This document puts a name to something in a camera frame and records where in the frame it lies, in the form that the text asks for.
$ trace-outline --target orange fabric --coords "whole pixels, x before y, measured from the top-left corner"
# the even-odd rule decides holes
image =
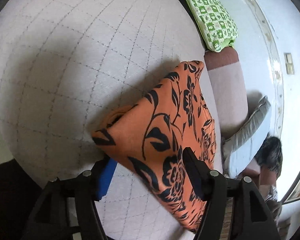
[[[201,61],[181,62],[108,129],[93,132],[98,147],[137,173],[185,228],[196,231],[205,202],[194,193],[182,162],[191,147],[210,169],[214,120],[202,96]]]

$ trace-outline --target silver bolt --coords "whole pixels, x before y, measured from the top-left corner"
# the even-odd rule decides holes
[[[55,177],[53,179],[50,180],[50,182],[56,182],[58,180],[58,177]]]
[[[216,177],[219,175],[219,172],[217,172],[216,170],[212,170],[212,171],[210,171],[210,175],[213,177]]]
[[[245,177],[243,178],[243,180],[244,180],[245,182],[247,182],[247,183],[250,183],[250,182],[252,181],[252,179],[251,179],[250,177],[247,177],[247,176],[245,176]]]
[[[91,171],[87,170],[82,173],[83,176],[89,177],[91,175]]]

